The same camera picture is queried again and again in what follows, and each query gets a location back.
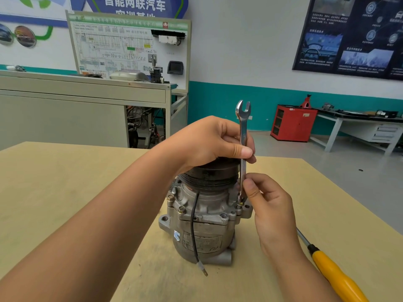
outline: red tool cabinet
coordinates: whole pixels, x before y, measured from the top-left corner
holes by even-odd
[[[270,135],[279,141],[308,142],[318,111],[278,105]]]

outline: hand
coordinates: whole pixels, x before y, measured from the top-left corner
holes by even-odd
[[[304,256],[291,196],[265,174],[246,174],[243,187],[255,210],[256,230],[264,254],[273,261]]]
[[[165,146],[172,146],[182,160],[179,173],[214,161],[217,157],[246,159],[255,163],[255,144],[248,133],[246,146],[239,144],[239,124],[215,116],[196,121],[168,138]]]

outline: yellow screwdriver handle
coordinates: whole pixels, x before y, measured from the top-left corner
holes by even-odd
[[[358,285],[346,276],[324,252],[315,251],[312,259],[343,302],[369,302]]]

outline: screwdriver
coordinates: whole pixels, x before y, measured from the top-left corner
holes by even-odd
[[[298,236],[308,247],[309,253],[319,271],[329,281],[343,302],[369,302],[358,285],[333,262],[323,251],[311,244],[297,228]]]

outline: fingernail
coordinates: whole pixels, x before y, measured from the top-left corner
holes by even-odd
[[[243,159],[247,159],[252,157],[253,155],[253,150],[249,147],[243,146],[241,150],[241,156]]]
[[[252,179],[246,178],[246,179],[243,181],[243,187],[246,188],[246,189],[248,189],[248,190],[250,190],[250,189],[252,189],[252,188],[255,187],[255,183],[253,182]]]

